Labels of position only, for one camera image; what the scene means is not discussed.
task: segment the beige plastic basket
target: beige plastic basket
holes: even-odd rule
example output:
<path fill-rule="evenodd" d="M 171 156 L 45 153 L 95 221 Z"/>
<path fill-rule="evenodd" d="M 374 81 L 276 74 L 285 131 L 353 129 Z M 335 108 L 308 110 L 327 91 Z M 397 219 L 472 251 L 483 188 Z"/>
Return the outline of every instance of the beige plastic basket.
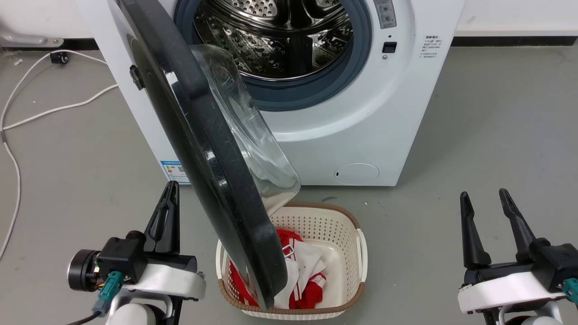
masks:
<path fill-rule="evenodd" d="M 323 274 L 323 301 L 315 309 L 277 309 L 263 311 L 238 300 L 231 282 L 230 259 L 221 242 L 217 244 L 215 263 L 223 297 L 250 316 L 280 320 L 318 320 L 341 315 L 353 306 L 365 288 L 367 243 L 355 217 L 347 210 L 330 204 L 290 203 L 279 209 L 271 222 L 275 228 L 297 233 L 304 242 L 323 251 L 327 268 Z"/>

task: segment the clothes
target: clothes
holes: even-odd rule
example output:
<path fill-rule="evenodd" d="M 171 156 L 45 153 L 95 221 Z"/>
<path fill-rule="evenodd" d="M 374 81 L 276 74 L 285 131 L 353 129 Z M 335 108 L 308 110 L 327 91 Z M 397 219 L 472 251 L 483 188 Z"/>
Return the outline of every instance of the clothes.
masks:
<path fill-rule="evenodd" d="M 304 243 L 294 232 L 277 230 L 287 264 L 287 285 L 275 296 L 275 308 L 310 309 L 323 300 L 323 286 L 327 280 L 321 273 L 325 264 L 322 251 Z M 231 279 L 239 292 L 239 301 L 257 306 L 242 278 L 231 263 Z"/>

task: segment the black cable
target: black cable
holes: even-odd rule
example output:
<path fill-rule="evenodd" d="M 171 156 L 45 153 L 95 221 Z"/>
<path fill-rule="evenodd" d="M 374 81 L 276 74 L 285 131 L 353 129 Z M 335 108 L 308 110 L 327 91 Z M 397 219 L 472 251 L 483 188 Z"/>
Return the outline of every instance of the black cable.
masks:
<path fill-rule="evenodd" d="M 77 320 L 76 322 L 72 322 L 70 324 L 67 325 L 82 325 L 82 324 L 86 324 L 88 322 L 90 322 L 91 320 L 95 319 L 96 317 L 100 316 L 101 312 L 95 312 L 92 315 L 90 315 L 89 317 L 85 318 L 85 319 L 81 319 L 81 320 Z"/>

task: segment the white handle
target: white handle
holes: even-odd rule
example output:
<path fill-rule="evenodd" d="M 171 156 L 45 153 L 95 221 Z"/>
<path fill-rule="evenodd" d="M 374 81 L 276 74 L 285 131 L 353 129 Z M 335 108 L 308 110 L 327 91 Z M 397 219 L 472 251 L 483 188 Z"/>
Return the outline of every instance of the white handle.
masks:
<path fill-rule="evenodd" d="M 367 278 L 367 242 L 365 241 L 365 235 L 361 229 L 357 229 L 357 233 L 359 235 L 357 241 L 357 252 L 361 253 L 359 261 L 361 282 L 365 282 L 365 279 Z"/>
<path fill-rule="evenodd" d="M 223 271 L 221 268 L 221 261 L 223 260 L 223 244 L 221 244 L 221 241 L 217 242 L 217 255 L 215 256 L 215 266 L 217 268 L 217 279 L 222 280 L 223 279 Z"/>

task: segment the concrete floor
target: concrete floor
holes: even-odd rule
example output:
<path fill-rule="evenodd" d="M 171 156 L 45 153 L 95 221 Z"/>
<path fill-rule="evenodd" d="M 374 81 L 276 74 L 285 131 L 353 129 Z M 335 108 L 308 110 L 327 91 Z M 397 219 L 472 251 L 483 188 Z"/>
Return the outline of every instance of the concrete floor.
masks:
<path fill-rule="evenodd" d="M 2 106 L 39 56 L 0 58 Z M 18 58 L 24 61 L 14 66 Z M 463 315 L 457 303 L 464 274 L 458 196 L 464 190 L 494 262 L 513 261 L 516 252 L 500 187 L 510 190 L 537 236 L 578 246 L 577 58 L 575 47 L 453 48 L 397 187 L 301 191 L 297 200 L 328 200 L 353 212 L 369 246 L 362 300 L 317 324 L 483 324 L 480 315 Z M 7 124 L 84 101 L 113 83 L 106 67 L 78 56 L 64 67 L 46 62 L 18 93 Z M 95 294 L 68 289 L 71 257 L 144 229 L 166 179 L 118 90 L 6 133 L 22 170 L 23 196 L 0 262 L 1 322 L 83 318 Z M 217 237 L 192 190 L 185 186 L 181 195 L 181 252 L 197 256 L 208 282 L 203 301 L 185 303 L 181 324 L 280 324 L 250 318 L 225 302 L 214 273 Z M 0 150 L 2 238 L 15 196 L 14 168 Z M 561 308 L 567 324 L 578 322 L 569 302 Z"/>

